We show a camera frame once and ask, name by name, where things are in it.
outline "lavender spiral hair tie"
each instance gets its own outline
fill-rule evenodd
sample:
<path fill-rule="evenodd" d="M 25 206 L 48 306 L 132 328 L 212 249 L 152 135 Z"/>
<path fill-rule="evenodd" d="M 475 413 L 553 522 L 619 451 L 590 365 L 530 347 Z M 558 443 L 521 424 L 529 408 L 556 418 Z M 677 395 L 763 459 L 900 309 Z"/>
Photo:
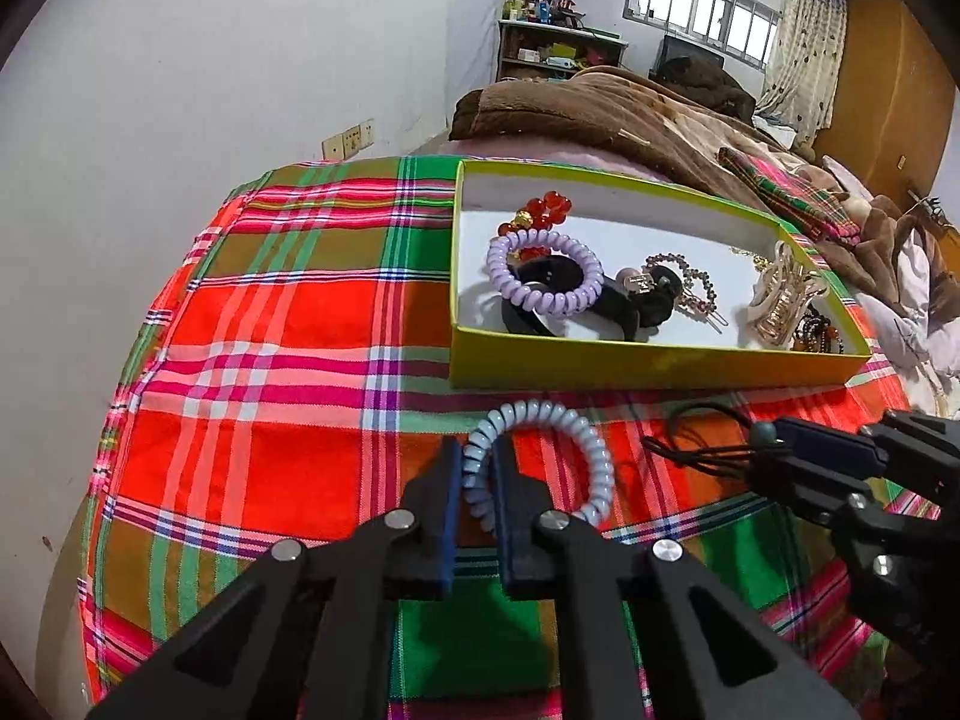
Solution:
<path fill-rule="evenodd" d="M 507 267 L 507 255 L 527 247 L 549 247 L 565 254 L 584 271 L 584 283 L 555 295 L 521 284 Z M 603 290 L 603 266 L 596 254 L 570 236 L 551 230 L 520 230 L 494 238 L 487 252 L 487 270 L 493 285 L 510 303 L 551 317 L 569 317 L 589 309 Z"/>
<path fill-rule="evenodd" d="M 490 490 L 488 453 L 498 437 L 514 427 L 541 425 L 570 436 L 587 458 L 587 500 L 573 517 L 587 520 L 594 528 L 610 516 L 613 505 L 613 460 L 607 443 L 596 428 L 573 409 L 549 400 L 517 400 L 487 413 L 464 445 L 464 500 L 480 527 L 494 533 L 493 493 Z"/>

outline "window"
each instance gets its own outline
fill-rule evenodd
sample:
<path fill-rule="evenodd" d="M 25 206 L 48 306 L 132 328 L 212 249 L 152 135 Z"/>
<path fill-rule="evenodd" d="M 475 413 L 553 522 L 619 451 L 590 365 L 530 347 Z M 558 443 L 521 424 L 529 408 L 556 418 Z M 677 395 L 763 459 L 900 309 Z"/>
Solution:
<path fill-rule="evenodd" d="M 627 0 L 623 15 L 685 36 L 763 70 L 779 13 L 754 0 Z"/>

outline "power outlet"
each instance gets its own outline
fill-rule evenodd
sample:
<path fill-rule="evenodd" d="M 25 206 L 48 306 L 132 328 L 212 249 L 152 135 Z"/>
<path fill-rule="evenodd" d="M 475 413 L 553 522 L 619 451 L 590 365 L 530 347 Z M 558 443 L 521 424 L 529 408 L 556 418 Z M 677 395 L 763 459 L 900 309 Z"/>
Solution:
<path fill-rule="evenodd" d="M 323 159 L 328 162 L 341 162 L 344 159 L 344 133 L 338 132 L 323 141 Z"/>
<path fill-rule="evenodd" d="M 351 127 L 349 130 L 344 132 L 344 159 L 349 159 L 354 156 L 357 151 L 363 146 L 360 146 L 360 127 Z"/>
<path fill-rule="evenodd" d="M 373 145 L 373 119 L 367 119 L 360 124 L 360 148 L 369 148 Z"/>

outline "floral curtain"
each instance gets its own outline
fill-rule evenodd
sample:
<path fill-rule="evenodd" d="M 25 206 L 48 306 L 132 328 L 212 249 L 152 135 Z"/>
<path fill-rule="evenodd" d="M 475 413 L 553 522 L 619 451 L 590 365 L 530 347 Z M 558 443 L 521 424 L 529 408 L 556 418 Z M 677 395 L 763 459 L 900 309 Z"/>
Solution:
<path fill-rule="evenodd" d="M 785 0 L 757 113 L 779 119 L 808 145 L 833 120 L 847 39 L 847 0 Z"/>

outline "red beaded hair clip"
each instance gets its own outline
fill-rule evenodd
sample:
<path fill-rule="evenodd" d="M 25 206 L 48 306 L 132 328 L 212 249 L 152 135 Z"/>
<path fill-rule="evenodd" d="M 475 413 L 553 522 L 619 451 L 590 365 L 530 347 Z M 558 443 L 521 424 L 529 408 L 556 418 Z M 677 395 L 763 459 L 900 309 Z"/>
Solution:
<path fill-rule="evenodd" d="M 496 228 L 496 234 L 504 236 L 517 230 L 552 230 L 554 224 L 563 224 L 566 215 L 573 208 L 573 203 L 558 191 L 549 191 L 543 197 L 534 197 L 528 200 L 512 221 L 506 221 Z M 521 262 L 534 260 L 536 257 L 545 257 L 550 253 L 546 247 L 522 248 L 517 252 Z"/>

